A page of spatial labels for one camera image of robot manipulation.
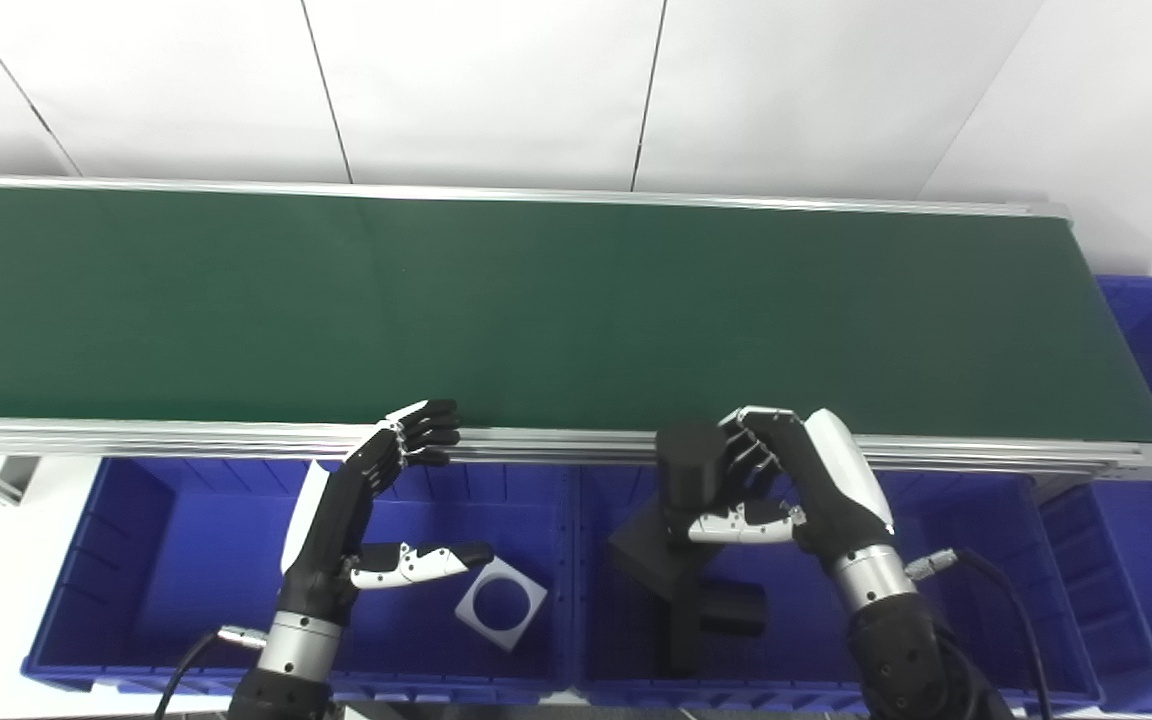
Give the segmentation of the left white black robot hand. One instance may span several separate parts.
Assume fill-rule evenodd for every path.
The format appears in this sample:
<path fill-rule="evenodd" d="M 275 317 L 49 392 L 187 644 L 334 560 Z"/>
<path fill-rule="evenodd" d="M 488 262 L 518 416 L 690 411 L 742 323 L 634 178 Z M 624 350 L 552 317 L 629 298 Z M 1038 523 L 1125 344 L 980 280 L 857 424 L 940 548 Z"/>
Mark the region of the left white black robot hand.
<path fill-rule="evenodd" d="M 399 475 L 444 468 L 458 442 L 456 401 L 433 397 L 385 415 L 338 468 L 308 475 L 285 538 L 276 611 L 347 626 L 361 591 L 407 588 L 492 562 L 486 541 L 364 541 L 376 500 Z"/>

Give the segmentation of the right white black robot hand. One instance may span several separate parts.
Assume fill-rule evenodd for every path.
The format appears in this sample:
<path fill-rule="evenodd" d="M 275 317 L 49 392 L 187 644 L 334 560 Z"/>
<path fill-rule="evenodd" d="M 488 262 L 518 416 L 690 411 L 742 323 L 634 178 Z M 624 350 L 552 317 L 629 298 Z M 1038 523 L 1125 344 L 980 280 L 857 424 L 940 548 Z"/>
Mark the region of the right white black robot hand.
<path fill-rule="evenodd" d="M 719 420 L 726 448 L 717 501 L 669 520 L 681 544 L 795 543 L 824 568 L 895 544 L 881 484 L 828 409 L 808 418 L 742 406 Z"/>

